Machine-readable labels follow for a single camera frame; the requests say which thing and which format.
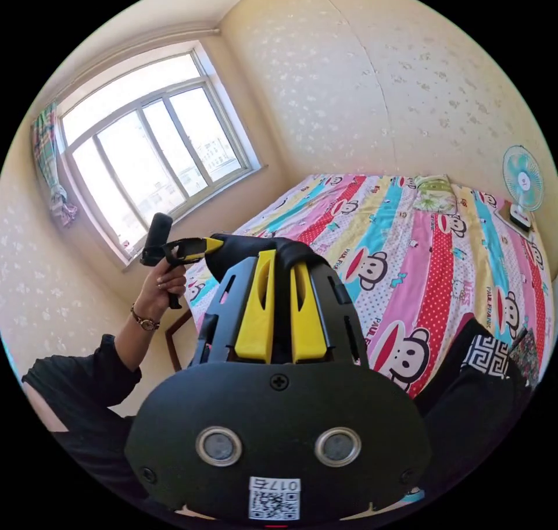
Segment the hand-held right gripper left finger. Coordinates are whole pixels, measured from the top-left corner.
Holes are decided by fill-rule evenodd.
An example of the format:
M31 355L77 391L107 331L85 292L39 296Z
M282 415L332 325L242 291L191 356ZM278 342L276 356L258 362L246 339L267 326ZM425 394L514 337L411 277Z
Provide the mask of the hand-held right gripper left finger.
M245 311L235 343L241 360L270 362L273 349L275 311L275 250L257 257Z

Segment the person's left hand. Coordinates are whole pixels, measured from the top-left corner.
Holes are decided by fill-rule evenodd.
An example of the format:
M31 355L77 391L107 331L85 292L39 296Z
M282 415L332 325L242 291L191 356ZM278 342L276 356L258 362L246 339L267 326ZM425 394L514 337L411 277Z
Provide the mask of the person's left hand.
M160 322L167 309L170 308L170 296L180 298L184 295L185 272L185 266L172 267L165 259L151 268L139 297L134 303L134 313L140 319Z

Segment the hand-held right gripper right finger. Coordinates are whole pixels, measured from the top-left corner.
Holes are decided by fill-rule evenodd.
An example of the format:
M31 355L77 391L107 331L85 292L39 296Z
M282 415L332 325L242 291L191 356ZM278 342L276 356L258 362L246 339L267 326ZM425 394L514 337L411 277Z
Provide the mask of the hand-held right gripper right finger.
M327 344L309 271L298 263L290 271L291 350L295 364L320 361Z

